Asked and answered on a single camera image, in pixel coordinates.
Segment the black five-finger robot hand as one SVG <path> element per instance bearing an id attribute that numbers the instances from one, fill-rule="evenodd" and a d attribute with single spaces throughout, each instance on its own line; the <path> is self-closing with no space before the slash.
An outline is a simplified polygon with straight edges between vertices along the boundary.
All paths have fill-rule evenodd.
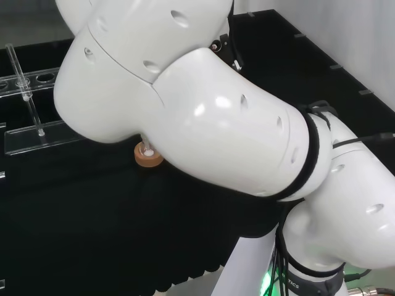
<path id="1" fill-rule="evenodd" d="M 237 72 L 242 70 L 244 62 L 234 41 L 228 34 L 220 35 L 219 39 L 214 40 L 209 48 L 233 70 Z"/>

